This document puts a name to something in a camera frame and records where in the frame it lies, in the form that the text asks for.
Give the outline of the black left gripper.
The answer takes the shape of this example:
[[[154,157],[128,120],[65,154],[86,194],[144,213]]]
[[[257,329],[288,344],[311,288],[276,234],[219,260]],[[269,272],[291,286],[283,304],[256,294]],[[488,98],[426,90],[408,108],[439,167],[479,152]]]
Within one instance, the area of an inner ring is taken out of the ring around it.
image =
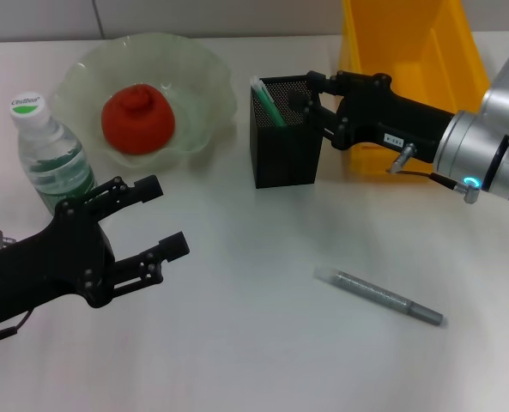
[[[162,283],[162,262],[190,253],[182,232],[115,263],[99,224],[121,209],[162,196],[154,175],[133,186],[115,177],[82,196],[82,206],[59,207],[40,233],[1,249],[0,323],[67,294],[100,308],[113,298]],[[110,282],[105,278],[109,267]]]

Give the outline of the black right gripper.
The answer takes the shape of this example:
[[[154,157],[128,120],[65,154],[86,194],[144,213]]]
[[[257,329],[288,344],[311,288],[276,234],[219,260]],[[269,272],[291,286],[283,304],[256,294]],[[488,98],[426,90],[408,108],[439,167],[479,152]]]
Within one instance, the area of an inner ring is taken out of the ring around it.
[[[385,74],[367,76],[339,71],[326,77],[309,71],[306,84],[309,94],[294,89],[288,92],[289,109],[340,150],[367,142],[400,152],[412,144],[414,158],[431,163],[453,118],[451,112],[395,94],[391,77]],[[342,96],[336,114],[322,106],[320,94]]]

